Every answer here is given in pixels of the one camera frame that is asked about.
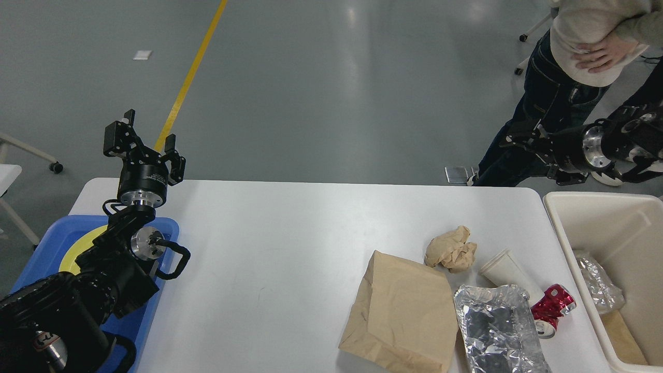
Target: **yellow plate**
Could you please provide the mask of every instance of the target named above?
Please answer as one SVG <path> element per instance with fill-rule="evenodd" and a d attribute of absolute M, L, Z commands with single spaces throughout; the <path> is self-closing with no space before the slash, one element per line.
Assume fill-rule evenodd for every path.
<path fill-rule="evenodd" d="M 83 237 L 79 238 L 78 241 L 74 242 L 71 248 L 67 250 L 67 254 L 64 254 L 64 258 L 60 262 L 60 272 L 67 271 L 71 272 L 74 275 L 77 275 L 81 272 L 81 269 L 78 267 L 78 264 L 74 261 L 77 256 L 82 252 L 92 247 L 92 240 L 99 237 L 100 234 L 106 231 L 106 226 L 100 226 L 99 228 L 93 229 L 86 233 Z"/>

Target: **table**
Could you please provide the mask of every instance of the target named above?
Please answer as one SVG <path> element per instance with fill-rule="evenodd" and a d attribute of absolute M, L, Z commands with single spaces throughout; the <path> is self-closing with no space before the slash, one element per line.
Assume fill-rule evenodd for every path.
<path fill-rule="evenodd" d="M 100 214 L 117 179 L 94 179 L 70 214 Z M 422 263 L 458 225 L 477 242 L 462 283 L 505 248 L 578 302 L 542 340 L 553 372 L 610 372 L 540 197 L 526 188 L 184 181 L 158 216 L 192 253 L 169 281 L 138 372 L 386 372 L 337 349 L 373 250 Z M 450 372 L 467 372 L 460 343 Z"/>

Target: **trash bin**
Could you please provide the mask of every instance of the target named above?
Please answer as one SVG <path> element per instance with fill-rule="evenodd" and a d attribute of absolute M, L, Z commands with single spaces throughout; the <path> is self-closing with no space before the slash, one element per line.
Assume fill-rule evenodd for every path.
<path fill-rule="evenodd" d="M 663 373 L 663 202 L 638 194 L 551 192 L 544 204 L 608 363 L 617 372 Z M 648 366 L 617 357 L 572 249 L 587 250 L 624 291 L 620 312 Z"/>

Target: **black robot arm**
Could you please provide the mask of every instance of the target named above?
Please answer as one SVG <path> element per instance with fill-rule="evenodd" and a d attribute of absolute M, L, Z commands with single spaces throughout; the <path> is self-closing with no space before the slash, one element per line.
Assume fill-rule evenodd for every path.
<path fill-rule="evenodd" d="M 166 202 L 167 186 L 184 178 L 186 160 L 175 150 L 174 135 L 163 155 L 146 147 L 134 117 L 129 110 L 106 127 L 103 154 L 121 158 L 123 167 L 117 199 L 103 205 L 106 231 L 76 258 L 80 273 L 56 273 L 0 300 L 0 371 L 95 372 L 116 343 L 127 349 L 116 372 L 128 370 L 133 343 L 100 325 L 111 314 L 121 318 L 143 306 L 158 291 L 153 277 L 174 279 L 184 270 L 189 251 L 146 224 Z M 106 209 L 109 203 L 114 212 Z M 173 273 L 158 268 L 168 248 L 181 255 Z"/>
<path fill-rule="evenodd" d="M 541 121 L 512 124 L 500 144 L 534 153 L 559 185 L 584 183 L 600 172 L 628 183 L 663 175 L 663 102 L 622 106 L 607 119 L 547 133 Z M 625 172 L 618 162 L 634 164 Z"/>

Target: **paper cup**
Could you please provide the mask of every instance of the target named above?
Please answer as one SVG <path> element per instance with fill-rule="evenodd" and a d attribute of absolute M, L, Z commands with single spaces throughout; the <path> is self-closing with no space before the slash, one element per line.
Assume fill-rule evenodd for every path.
<path fill-rule="evenodd" d="M 509 249 L 502 251 L 484 264 L 479 270 L 479 274 L 497 286 L 515 284 L 527 290 L 530 295 L 530 307 L 544 296 L 543 290 L 527 275 L 522 264 L 516 260 Z"/>

